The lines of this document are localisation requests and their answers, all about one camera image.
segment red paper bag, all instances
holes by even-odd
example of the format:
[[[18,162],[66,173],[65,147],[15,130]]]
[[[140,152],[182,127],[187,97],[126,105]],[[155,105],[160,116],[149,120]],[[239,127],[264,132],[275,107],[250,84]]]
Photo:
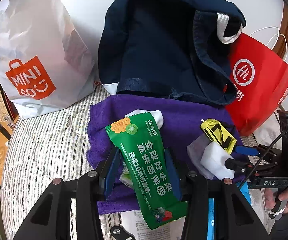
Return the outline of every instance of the red paper bag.
[[[16,58],[10,61],[9,67],[11,70],[5,74],[20,95],[40,100],[48,97],[56,89],[37,56],[25,64]]]
[[[238,93],[226,106],[241,136],[252,134],[288,94],[288,64],[264,44],[242,33],[232,44],[230,79]]]

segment human hand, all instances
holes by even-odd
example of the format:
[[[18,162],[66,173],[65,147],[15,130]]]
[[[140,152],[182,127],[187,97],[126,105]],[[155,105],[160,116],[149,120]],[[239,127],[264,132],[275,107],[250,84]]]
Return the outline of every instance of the human hand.
[[[273,192],[270,188],[266,188],[265,192],[264,192],[264,196],[265,196],[265,206],[268,209],[273,209],[275,206],[275,196],[273,195]],[[279,200],[285,200],[288,199],[288,188],[286,190],[284,190],[279,196],[278,196]],[[288,213],[288,201],[285,207],[285,210],[283,212],[284,214]]]

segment hi logo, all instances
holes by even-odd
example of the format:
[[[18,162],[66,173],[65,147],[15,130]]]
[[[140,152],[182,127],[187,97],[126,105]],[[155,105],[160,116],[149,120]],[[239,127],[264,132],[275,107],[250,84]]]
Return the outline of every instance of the hi logo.
[[[248,59],[243,58],[235,63],[233,68],[233,77],[238,85],[247,86],[251,84],[254,76],[254,65]]]
[[[25,64],[16,58],[10,61],[9,67],[11,70],[5,74],[20,95],[40,100],[56,89],[37,56]]]

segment white circle logo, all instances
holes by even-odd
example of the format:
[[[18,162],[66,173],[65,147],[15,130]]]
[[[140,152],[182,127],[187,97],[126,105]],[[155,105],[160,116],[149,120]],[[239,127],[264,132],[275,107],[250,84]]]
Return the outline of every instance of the white circle logo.
[[[238,85],[249,85],[255,76],[254,65],[246,58],[238,60],[233,68],[233,76]]]

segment green packet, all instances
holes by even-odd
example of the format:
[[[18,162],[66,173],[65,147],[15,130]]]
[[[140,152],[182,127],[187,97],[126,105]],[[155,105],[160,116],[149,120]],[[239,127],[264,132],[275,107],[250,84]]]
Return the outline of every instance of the green packet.
[[[143,218],[150,229],[186,215],[187,203],[174,196],[162,138],[151,113],[123,118],[106,132],[124,157]]]

